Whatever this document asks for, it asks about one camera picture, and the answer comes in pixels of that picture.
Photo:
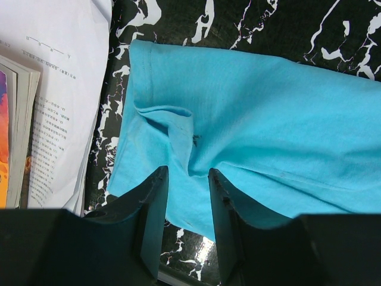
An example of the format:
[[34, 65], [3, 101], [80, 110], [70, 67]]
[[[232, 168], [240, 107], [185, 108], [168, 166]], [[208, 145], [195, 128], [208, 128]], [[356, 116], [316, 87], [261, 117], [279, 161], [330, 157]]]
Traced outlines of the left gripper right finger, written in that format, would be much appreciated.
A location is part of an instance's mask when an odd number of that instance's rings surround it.
[[379, 285], [380, 215], [282, 216], [208, 175], [223, 285]]

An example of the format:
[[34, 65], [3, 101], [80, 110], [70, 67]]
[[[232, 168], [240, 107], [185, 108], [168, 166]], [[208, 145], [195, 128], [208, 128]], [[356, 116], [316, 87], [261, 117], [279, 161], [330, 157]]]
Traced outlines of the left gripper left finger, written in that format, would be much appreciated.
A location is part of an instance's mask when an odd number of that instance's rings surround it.
[[2, 285], [154, 285], [168, 168], [79, 217], [65, 209], [1, 211]]

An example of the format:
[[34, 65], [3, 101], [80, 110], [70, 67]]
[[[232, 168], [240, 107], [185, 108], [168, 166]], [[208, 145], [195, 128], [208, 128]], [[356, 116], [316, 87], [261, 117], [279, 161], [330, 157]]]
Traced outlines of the turquoise t-shirt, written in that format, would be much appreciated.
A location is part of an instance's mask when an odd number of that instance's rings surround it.
[[166, 218], [214, 239], [208, 173], [286, 217], [380, 212], [380, 83], [135, 40], [108, 192], [169, 169]]

